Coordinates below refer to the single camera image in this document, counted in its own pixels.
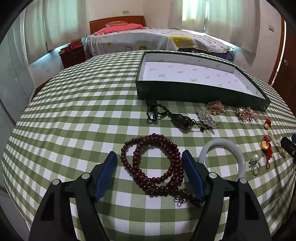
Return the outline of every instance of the white bed sheet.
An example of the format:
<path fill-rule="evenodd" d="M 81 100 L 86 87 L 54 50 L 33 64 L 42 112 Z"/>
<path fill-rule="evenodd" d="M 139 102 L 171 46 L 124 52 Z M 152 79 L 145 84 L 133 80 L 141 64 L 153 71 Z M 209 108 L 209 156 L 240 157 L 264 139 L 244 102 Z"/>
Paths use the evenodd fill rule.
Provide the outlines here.
<path fill-rule="evenodd" d="M 208 36 L 174 29 L 136 29 L 106 35 L 89 35 L 86 40 L 91 56 L 133 50 L 170 50 L 196 48 L 206 52 L 225 53 L 229 47 Z"/>

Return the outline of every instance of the white bangle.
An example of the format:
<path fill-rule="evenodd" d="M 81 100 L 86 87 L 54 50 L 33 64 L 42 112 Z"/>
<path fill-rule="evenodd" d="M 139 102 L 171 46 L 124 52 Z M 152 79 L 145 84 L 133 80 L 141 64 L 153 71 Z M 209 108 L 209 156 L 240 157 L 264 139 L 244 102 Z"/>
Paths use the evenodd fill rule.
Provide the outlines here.
<path fill-rule="evenodd" d="M 232 141 L 227 140 L 227 139 L 215 138 L 215 139 L 209 141 L 207 144 L 205 144 L 200 152 L 198 162 L 203 163 L 205 165 L 205 158 L 206 158 L 207 152 L 208 152 L 209 148 L 212 146 L 226 147 L 234 154 L 235 158 L 237 159 L 238 166 L 239 166 L 238 174 L 235 179 L 236 181 L 238 179 L 240 179 L 241 177 L 245 176 L 246 166 L 245 166 L 244 156 L 243 156 L 242 152 L 240 151 L 240 149 L 237 147 L 237 145 L 235 145 Z"/>

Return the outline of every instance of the silver ring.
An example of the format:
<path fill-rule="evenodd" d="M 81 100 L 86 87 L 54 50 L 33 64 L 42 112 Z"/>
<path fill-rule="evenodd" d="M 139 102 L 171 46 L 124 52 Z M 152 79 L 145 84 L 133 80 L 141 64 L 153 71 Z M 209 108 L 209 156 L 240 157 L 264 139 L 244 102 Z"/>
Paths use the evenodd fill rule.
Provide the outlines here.
<path fill-rule="evenodd" d="M 252 166 L 252 168 L 251 168 L 251 172 L 252 172 L 252 174 L 253 174 L 254 176 L 258 176 L 259 173 L 260 173 L 260 171 L 261 171 L 261 165 L 260 165 L 260 163 L 257 161 L 257 162 L 255 162 L 254 165 Z"/>

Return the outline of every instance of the pearl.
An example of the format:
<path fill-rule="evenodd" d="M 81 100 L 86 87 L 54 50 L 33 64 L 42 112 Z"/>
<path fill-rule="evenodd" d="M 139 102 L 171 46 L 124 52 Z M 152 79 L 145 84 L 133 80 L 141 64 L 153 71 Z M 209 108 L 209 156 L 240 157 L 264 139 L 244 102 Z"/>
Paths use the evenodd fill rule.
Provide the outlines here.
<path fill-rule="evenodd" d="M 258 155 L 258 154 L 254 154 L 254 155 L 252 156 L 252 160 L 253 160 L 253 161 L 258 161 L 258 160 L 259 160 L 259 155 Z"/>

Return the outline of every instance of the wooden headboard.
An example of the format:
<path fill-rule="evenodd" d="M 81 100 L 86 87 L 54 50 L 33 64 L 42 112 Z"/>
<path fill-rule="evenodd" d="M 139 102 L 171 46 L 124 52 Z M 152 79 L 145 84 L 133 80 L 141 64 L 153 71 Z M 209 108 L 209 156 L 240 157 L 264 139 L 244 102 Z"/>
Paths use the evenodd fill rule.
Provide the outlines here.
<path fill-rule="evenodd" d="M 93 20 L 89 22 L 91 34 L 101 30 L 105 27 L 107 23 L 113 21 L 125 21 L 127 23 L 137 23 L 141 24 L 143 27 L 145 26 L 145 19 L 144 16 L 119 16 L 119 17 L 112 17 L 112 18 L 102 18 L 98 20 Z"/>

